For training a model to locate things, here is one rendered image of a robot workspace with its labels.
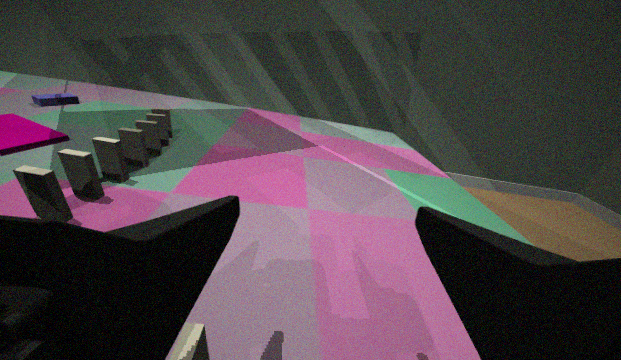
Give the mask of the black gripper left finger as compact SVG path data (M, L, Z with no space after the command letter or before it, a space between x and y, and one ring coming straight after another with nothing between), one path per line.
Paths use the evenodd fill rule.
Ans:
M239 213L230 195L105 232L0 215L0 283L53 292L91 360L165 360Z

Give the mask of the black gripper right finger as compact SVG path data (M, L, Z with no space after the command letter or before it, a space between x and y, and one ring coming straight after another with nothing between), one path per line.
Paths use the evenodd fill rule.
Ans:
M415 227L481 360L621 351L621 258L578 262L429 207Z

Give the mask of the magenta flat rectangular tile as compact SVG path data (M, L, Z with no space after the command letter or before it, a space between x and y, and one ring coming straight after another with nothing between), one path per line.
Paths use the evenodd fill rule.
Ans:
M0 115L0 156L67 141L68 135L19 115Z

